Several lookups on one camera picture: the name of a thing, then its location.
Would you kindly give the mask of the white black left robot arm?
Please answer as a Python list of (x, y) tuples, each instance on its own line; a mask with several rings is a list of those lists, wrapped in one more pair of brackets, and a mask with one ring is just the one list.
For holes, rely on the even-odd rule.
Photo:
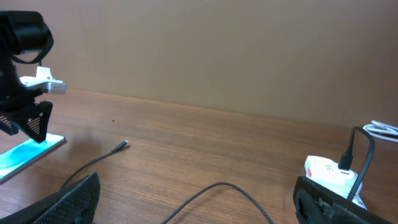
[(14, 62), (35, 64), (51, 50), (53, 37), (36, 11), (1, 11), (1, 131), (19, 131), (37, 143), (45, 141), (53, 104), (35, 102), (43, 91), (20, 81)]

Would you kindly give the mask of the smartphone with cyan screen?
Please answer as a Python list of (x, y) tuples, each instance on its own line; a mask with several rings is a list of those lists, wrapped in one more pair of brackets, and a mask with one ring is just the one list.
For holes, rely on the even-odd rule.
[(65, 136), (47, 133), (41, 143), (28, 139), (2, 153), (1, 184), (65, 142)]

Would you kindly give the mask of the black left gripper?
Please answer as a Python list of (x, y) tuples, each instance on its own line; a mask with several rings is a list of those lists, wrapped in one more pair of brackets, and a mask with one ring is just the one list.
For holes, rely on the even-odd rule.
[(37, 143), (45, 141), (53, 104), (35, 103), (42, 94), (23, 86), (10, 58), (1, 59), (1, 131), (12, 136), (20, 129)]

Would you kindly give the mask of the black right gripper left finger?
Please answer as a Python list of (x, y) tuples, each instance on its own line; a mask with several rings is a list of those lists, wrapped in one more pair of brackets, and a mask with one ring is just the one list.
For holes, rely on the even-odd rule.
[(92, 224), (100, 199), (96, 172), (1, 219), (1, 224)]

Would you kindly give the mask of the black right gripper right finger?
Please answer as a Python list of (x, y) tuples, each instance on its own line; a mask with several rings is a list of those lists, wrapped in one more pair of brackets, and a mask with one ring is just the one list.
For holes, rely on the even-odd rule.
[(293, 202), (300, 224), (392, 224), (306, 176), (297, 178)]

